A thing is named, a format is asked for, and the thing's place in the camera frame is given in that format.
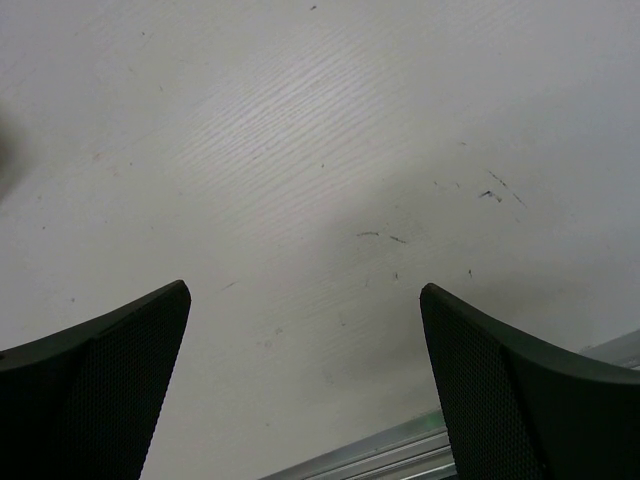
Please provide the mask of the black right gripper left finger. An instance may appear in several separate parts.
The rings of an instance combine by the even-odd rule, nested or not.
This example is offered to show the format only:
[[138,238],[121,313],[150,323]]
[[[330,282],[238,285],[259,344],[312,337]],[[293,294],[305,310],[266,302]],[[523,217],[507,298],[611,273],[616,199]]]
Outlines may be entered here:
[[2,478],[140,478],[190,305],[177,280],[2,351]]

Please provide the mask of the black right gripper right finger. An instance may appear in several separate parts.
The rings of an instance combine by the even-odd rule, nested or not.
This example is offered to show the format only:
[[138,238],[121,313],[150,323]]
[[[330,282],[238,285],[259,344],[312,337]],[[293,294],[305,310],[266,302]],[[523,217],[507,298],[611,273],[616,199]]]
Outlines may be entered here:
[[638,478],[638,371],[552,345],[435,284],[420,309],[459,478]]

